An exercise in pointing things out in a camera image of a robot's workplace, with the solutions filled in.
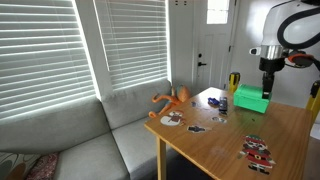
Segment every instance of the sticker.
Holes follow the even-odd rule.
[[[250,169],[268,175],[269,172],[266,171],[266,168],[271,169],[272,165],[276,163],[270,157],[271,153],[267,149],[268,147],[264,140],[252,134],[245,136],[244,139],[243,149],[240,151],[238,159],[240,159],[242,155],[246,156],[250,162],[250,165],[248,165]]]
[[[192,106],[192,107],[198,107],[198,104],[193,101],[193,102],[191,102],[191,106]]]
[[[182,123],[184,124],[184,119],[182,118],[183,112],[182,111],[172,111],[167,116],[163,116],[160,120],[160,122],[167,126],[177,126]]]
[[[219,118],[219,117],[213,117],[212,120],[217,121],[217,122],[221,122],[223,124],[227,123],[227,120],[225,120],[223,118]]]
[[[194,126],[188,126],[187,130],[193,133],[201,133],[207,130],[212,130],[212,128],[204,128],[204,127],[194,125]]]

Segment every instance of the floor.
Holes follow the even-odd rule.
[[[310,137],[306,164],[304,167],[304,180],[320,179],[320,140]]]
[[[207,174],[182,156],[178,156],[167,167],[168,180],[209,180]],[[320,140],[310,137],[303,180],[320,179]]]

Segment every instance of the green block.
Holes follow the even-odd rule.
[[[246,109],[265,113],[270,103],[269,99],[262,99],[262,88],[240,84],[234,93],[233,104]]]

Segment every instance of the window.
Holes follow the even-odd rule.
[[[208,0],[207,24],[227,24],[229,0]]]
[[[0,0],[0,121],[95,96],[72,0]]]
[[[165,0],[95,0],[114,90],[167,78]]]

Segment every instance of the toy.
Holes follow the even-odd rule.
[[[211,97],[209,97],[208,98],[208,104],[212,104],[212,105],[219,105],[219,101],[216,99],[216,98],[211,98]]]
[[[168,102],[164,106],[164,108],[157,114],[153,111],[149,112],[150,118],[155,118],[158,115],[162,114],[163,112],[167,111],[168,109],[171,109],[172,107],[181,104],[182,102],[185,102],[186,100],[191,98],[191,93],[189,89],[184,86],[180,85],[177,87],[177,91],[175,91],[174,87],[171,88],[171,96],[169,95],[160,95],[158,94],[154,95],[152,97],[152,102],[157,103],[163,99],[167,99]]]

